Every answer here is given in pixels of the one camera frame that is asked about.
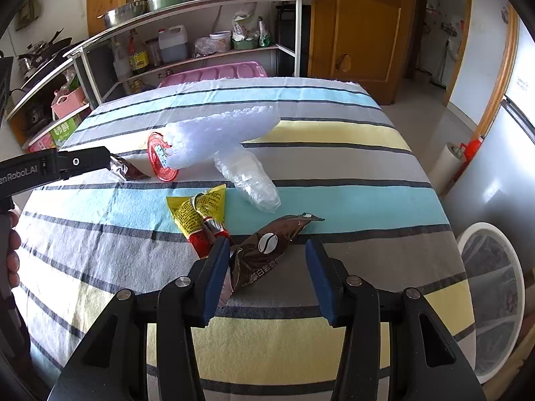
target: red round lid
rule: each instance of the red round lid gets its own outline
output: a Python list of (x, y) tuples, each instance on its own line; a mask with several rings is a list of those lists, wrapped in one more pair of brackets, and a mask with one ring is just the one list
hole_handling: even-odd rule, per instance
[(164, 182), (175, 180), (178, 170), (172, 169), (167, 165), (167, 155), (165, 149), (171, 147), (164, 141), (164, 136), (159, 132), (153, 132), (149, 136), (147, 151), (149, 153), (150, 164), (158, 179)]

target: silver screw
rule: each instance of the silver screw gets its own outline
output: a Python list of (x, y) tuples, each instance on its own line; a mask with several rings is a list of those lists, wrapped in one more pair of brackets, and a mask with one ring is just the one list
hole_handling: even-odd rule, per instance
[(416, 288), (407, 288), (405, 291), (405, 294), (407, 294), (407, 297), (417, 299), (420, 298), (420, 291), (418, 291)]
[(184, 286), (188, 286), (192, 280), (188, 276), (180, 276), (177, 280), (175, 280), (175, 285), (179, 288), (183, 288)]
[(347, 285), (360, 286), (362, 285), (362, 279), (358, 276), (347, 276)]
[(119, 300), (126, 300), (130, 298), (131, 295), (132, 295), (132, 292), (130, 291), (130, 289), (121, 289), (121, 291), (117, 293), (117, 298)]

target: blue stripe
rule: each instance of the blue stripe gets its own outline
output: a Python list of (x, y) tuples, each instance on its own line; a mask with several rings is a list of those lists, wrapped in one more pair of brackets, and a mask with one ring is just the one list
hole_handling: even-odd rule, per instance
[(233, 90), (218, 90), (213, 92), (191, 92), (187, 95), (161, 98), (148, 104), (132, 105), (120, 108), (108, 113), (92, 114), (88, 116), (77, 128), (81, 131), (98, 124), (122, 119), (124, 117), (137, 116), (151, 111), (157, 111), (174, 107), (186, 107), (194, 105), (208, 105), (220, 103), (239, 103), (241, 101), (334, 101), (348, 105), (362, 105), (376, 107), (377, 103), (366, 95), (359, 95), (358, 92), (333, 91), (327, 88), (307, 88), (286, 89), (284, 87), (273, 87), (270, 89), (258, 89), (254, 87), (242, 88), (239, 92)]
[[(177, 233), (166, 196), (186, 196), (205, 188), (132, 190), (34, 191), (26, 210), (52, 217), (125, 228)], [(249, 235), (287, 214), (311, 213), (325, 219), (307, 227), (307, 234), (332, 234), (370, 229), (396, 229), (447, 224), (432, 188), (376, 187), (279, 187), (282, 205), (273, 214), (257, 210), (236, 188), (228, 188), (225, 223), (236, 235)]]

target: plastic jug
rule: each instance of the plastic jug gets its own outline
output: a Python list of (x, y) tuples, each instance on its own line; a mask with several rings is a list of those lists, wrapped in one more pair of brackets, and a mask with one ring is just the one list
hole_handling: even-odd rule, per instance
[(188, 58), (188, 33), (183, 25), (176, 25), (158, 32), (160, 54), (165, 64)]

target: table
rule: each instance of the table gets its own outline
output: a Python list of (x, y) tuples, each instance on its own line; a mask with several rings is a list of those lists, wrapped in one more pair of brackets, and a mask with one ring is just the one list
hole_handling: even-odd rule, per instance
[[(282, 121), (244, 143), (277, 185), (282, 205), (258, 211), (227, 189), (225, 222), (242, 239), (274, 218), (310, 212), (311, 223), (279, 264), (234, 294), (206, 329), (194, 329), (208, 400), (327, 400), (344, 329), (319, 316), (304, 260), (312, 235), (327, 253), (376, 288), (415, 286), (473, 364), (475, 331), (464, 267), (437, 195), (403, 138), (359, 85), (313, 79), (218, 80), (171, 86), (106, 103), (82, 122), (68, 150), (100, 146), (145, 172), (146, 140), (165, 124), (252, 105)], [(107, 170), (34, 190), (17, 230), (21, 287), (14, 290), (32, 336), (31, 353), (53, 382), (81, 337), (121, 288), (157, 290), (196, 260), (174, 224), (167, 195), (196, 194), (222, 176), (207, 160), (178, 181), (120, 182)], [(386, 399), (388, 326), (381, 327)], [(149, 327), (151, 399), (157, 396), (155, 327)]]

